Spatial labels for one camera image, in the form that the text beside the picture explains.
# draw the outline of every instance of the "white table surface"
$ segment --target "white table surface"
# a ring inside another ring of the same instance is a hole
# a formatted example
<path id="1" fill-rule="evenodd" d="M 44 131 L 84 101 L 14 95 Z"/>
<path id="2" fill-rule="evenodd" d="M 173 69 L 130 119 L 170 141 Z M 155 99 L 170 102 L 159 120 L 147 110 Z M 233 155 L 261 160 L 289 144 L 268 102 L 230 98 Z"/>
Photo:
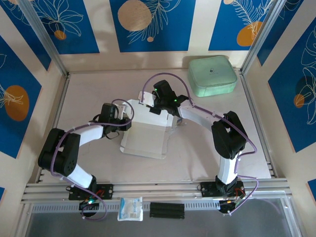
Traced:
<path id="1" fill-rule="evenodd" d="M 161 70 L 107 71 L 101 73 L 71 75 L 58 128 L 69 130 L 74 126 L 87 123 L 101 112 L 103 103 L 113 99 L 137 99 L 145 81 Z M 232 93 L 198 98 L 191 91 L 187 80 L 187 70 L 167 70 L 187 82 L 196 104 L 211 111 L 238 114 L 249 138 L 258 147 L 258 153 L 244 156 L 239 163 L 238 173 L 258 178 L 270 178 L 270 172 L 262 151 L 260 140 L 252 119 L 247 99 L 240 79 Z M 153 90 L 153 84 L 167 80 L 177 95 L 185 94 L 181 82 L 171 76 L 159 76 L 153 80 L 146 91 Z M 210 131 L 186 121 L 177 127 L 168 140 L 165 159 L 145 158 L 123 154 L 120 150 L 120 137 L 108 140 L 103 138 L 80 147 L 78 164 L 96 176 L 98 181 L 149 182 L 184 181 L 214 179 L 219 170 L 219 155 L 215 151 Z M 244 152 L 252 151 L 247 144 Z M 42 171 L 43 182 L 60 182 Z"/>

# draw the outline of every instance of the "small plastic bag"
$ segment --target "small plastic bag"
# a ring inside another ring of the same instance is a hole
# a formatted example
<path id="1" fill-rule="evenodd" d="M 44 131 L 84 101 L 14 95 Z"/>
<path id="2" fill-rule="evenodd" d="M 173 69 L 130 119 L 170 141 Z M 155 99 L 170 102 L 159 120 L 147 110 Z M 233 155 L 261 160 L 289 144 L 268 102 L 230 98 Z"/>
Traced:
<path id="1" fill-rule="evenodd" d="M 120 199 L 118 221 L 143 221 L 143 198 Z"/>

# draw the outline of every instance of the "white wall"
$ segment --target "white wall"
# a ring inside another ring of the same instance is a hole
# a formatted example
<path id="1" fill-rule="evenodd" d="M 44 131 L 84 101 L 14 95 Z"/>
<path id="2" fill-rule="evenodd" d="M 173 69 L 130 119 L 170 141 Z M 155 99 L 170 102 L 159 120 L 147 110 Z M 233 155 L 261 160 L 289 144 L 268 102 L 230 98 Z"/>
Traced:
<path id="1" fill-rule="evenodd" d="M 316 143 L 298 153 L 294 152 L 268 80 L 315 17 L 315 0 L 304 0 L 263 67 L 255 60 L 246 75 L 272 160 L 279 176 L 287 178 L 308 236 L 311 237 L 316 233 L 316 202 L 307 181 L 316 178 Z"/>
<path id="2" fill-rule="evenodd" d="M 46 127 L 52 124 L 51 110 L 63 79 L 53 63 L 48 72 L 45 70 L 1 7 L 0 22 L 1 37 L 42 85 L 18 157 L 14 159 L 0 152 L 0 187 L 5 188 L 0 203 L 0 236 L 7 237 L 16 218 L 25 185 L 47 135 Z"/>
<path id="3" fill-rule="evenodd" d="M 208 51 L 221 1 L 196 1 L 187 52 L 120 53 L 109 0 L 84 0 L 100 54 L 61 55 L 61 58 L 70 72 L 187 68 L 189 61 L 197 56 L 210 55 L 227 55 L 233 66 L 240 67 L 248 50 Z"/>

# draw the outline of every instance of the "mint green pouch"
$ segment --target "mint green pouch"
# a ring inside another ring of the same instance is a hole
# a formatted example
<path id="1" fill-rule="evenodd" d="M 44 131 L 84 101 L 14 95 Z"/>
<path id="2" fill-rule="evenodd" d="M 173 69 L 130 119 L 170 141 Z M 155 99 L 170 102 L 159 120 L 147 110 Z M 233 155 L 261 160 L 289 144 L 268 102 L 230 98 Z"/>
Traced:
<path id="1" fill-rule="evenodd" d="M 225 56 L 195 59 L 189 63 L 189 82 L 198 97 L 230 93 L 237 76 Z"/>

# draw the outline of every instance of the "purple cable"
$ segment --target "purple cable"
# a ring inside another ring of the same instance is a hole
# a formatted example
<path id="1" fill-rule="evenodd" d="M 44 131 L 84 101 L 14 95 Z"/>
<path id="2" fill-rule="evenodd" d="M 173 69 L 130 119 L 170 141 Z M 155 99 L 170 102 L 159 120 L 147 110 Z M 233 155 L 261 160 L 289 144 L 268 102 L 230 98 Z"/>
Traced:
<path id="1" fill-rule="evenodd" d="M 231 122 L 229 122 L 227 119 L 225 119 L 225 118 L 223 118 L 223 117 L 220 117 L 219 115 L 214 114 L 214 113 L 212 113 L 212 112 L 209 111 L 209 110 L 206 110 L 206 109 L 204 109 L 204 108 L 201 108 L 200 106 L 196 106 L 196 105 L 193 103 L 193 100 L 192 100 L 192 98 L 191 98 L 191 96 L 190 96 L 188 86 L 185 84 L 185 82 L 184 82 L 179 76 L 177 76 L 177 75 L 175 75 L 175 74 L 173 74 L 173 73 L 158 73 L 158 74 L 153 75 L 151 78 L 149 78 L 149 79 L 146 81 L 146 83 L 144 84 L 144 87 L 143 87 L 143 90 L 142 90 L 142 99 L 141 99 L 141 102 L 143 102 L 143 100 L 144 100 L 144 91 L 145 91 L 145 89 L 146 89 L 147 84 L 148 84 L 152 79 L 154 79 L 155 77 L 160 76 L 160 75 L 170 75 L 170 76 L 173 76 L 173 77 L 179 79 L 179 80 L 182 82 L 182 84 L 184 85 L 184 87 L 185 87 L 185 89 L 186 89 L 186 91 L 187 91 L 190 104 L 191 104 L 194 108 L 197 108 L 197 109 L 199 109 L 199 110 L 201 110 L 201 111 L 203 111 L 203 112 L 206 112 L 206 113 L 208 113 L 208 114 L 210 114 L 210 115 L 212 115 L 212 116 L 214 116 L 214 117 L 216 117 L 216 118 L 218 118 L 218 119 L 221 119 L 222 121 L 224 121 L 225 123 L 227 123 L 229 126 L 231 126 L 233 129 L 235 129 L 241 136 L 243 136 L 244 139 L 246 139 L 247 142 L 250 143 L 250 145 L 251 145 L 252 148 L 253 148 L 253 151 L 252 151 L 252 152 L 243 153 L 243 154 L 241 154 L 241 155 L 239 155 L 239 156 L 237 157 L 237 160 L 236 160 L 236 163 L 235 163 L 235 169 L 234 169 L 234 173 L 236 173 L 236 172 L 237 172 L 238 162 L 239 162 L 240 157 L 245 156 L 245 155 L 255 154 L 255 153 L 258 151 L 258 149 L 257 149 L 257 147 L 255 146 L 255 144 L 247 137 L 246 134 L 244 134 L 239 128 L 237 128 L 234 124 L 232 124 Z M 251 197 L 251 195 L 257 190 L 257 188 L 258 188 L 258 186 L 259 186 L 259 181 L 258 181 L 258 179 L 255 178 L 255 177 L 242 176 L 242 175 L 238 175 L 238 177 L 239 177 L 239 178 L 249 178 L 249 179 L 256 180 L 257 184 L 256 184 L 255 188 L 252 190 L 252 192 L 244 199 L 244 201 L 242 201 L 242 203 L 241 203 L 236 209 L 234 209 L 230 214 L 234 213 L 240 206 L 242 206 L 242 205 L 245 203 L 245 201 L 247 201 L 247 200 Z"/>
<path id="2" fill-rule="evenodd" d="M 61 147 L 62 142 L 64 141 L 64 139 L 67 137 L 67 135 L 68 135 L 69 133 L 72 133 L 72 132 L 74 132 L 74 131 L 76 131 L 76 130 L 79 130 L 79 129 L 82 129 L 82 128 L 85 128 L 85 127 L 90 127 L 90 126 L 105 125 L 105 126 L 117 126 L 117 127 L 122 127 L 122 126 L 126 126 L 126 125 L 128 125 L 129 123 L 132 122 L 132 120 L 133 120 L 133 118 L 134 118 L 134 114 L 135 114 L 135 113 L 134 113 L 134 108 L 132 107 L 132 105 L 131 105 L 129 102 L 127 102 L 126 100 L 122 100 L 122 99 L 115 99 L 115 100 L 112 101 L 112 103 L 114 103 L 115 101 L 123 101 L 123 102 L 125 102 L 125 103 L 127 103 L 127 104 L 129 105 L 129 107 L 130 107 L 131 110 L 132 110 L 132 118 L 130 119 L 130 121 L 129 121 L 129 122 L 126 122 L 126 123 L 124 123 L 124 124 L 104 123 L 104 122 L 88 123 L 88 124 L 84 124 L 84 125 L 81 125 L 81 126 L 76 127 L 76 128 L 72 128 L 72 129 L 70 129 L 69 131 L 67 131 L 67 132 L 60 138 L 60 140 L 59 140 L 59 142 L 58 142 L 58 144 L 57 144 L 57 146 L 56 146 L 56 149 L 55 149 L 53 158 L 52 158 L 52 160 L 51 160 L 50 173 L 51 173 L 52 176 L 54 176 L 54 177 L 63 177 L 63 178 L 65 178 L 65 180 L 66 180 L 67 182 L 69 182 L 69 183 L 71 183 L 71 184 L 73 185 L 73 182 L 71 182 L 69 179 L 67 179 L 67 177 L 64 177 L 64 176 L 62 176 L 62 175 L 60 175 L 60 174 L 56 174 L 56 173 L 54 172 L 54 164 L 55 164 L 55 160 L 56 160 L 56 156 L 57 156 L 58 150 L 59 150 L 59 148 Z M 77 184 L 75 184 L 75 187 L 76 187 L 76 188 L 79 188 L 79 189 L 81 189 L 81 190 L 83 190 L 83 191 L 85 191 L 85 192 L 87 192 L 87 193 L 89 193 L 89 194 L 91 194 L 91 195 L 93 195 L 95 198 L 99 199 L 99 200 L 101 201 L 101 203 L 102 203 L 102 204 L 104 205 L 104 207 L 105 207 L 105 214 L 104 214 L 102 217 L 100 217 L 100 218 L 91 219 L 91 218 L 88 218 L 88 217 L 84 217 L 84 216 L 83 216 L 83 211 L 82 211 L 81 215 L 82 215 L 86 220 L 89 220 L 89 221 L 101 221 L 101 220 L 103 220 L 103 219 L 107 216 L 107 206 L 106 206 L 105 202 L 102 200 L 102 198 L 100 198 L 98 195 L 96 195 L 95 193 L 91 192 L 90 190 L 85 189 L 85 188 L 83 188 L 83 187 L 81 187 L 81 186 L 79 186 L 79 185 L 77 185 Z"/>

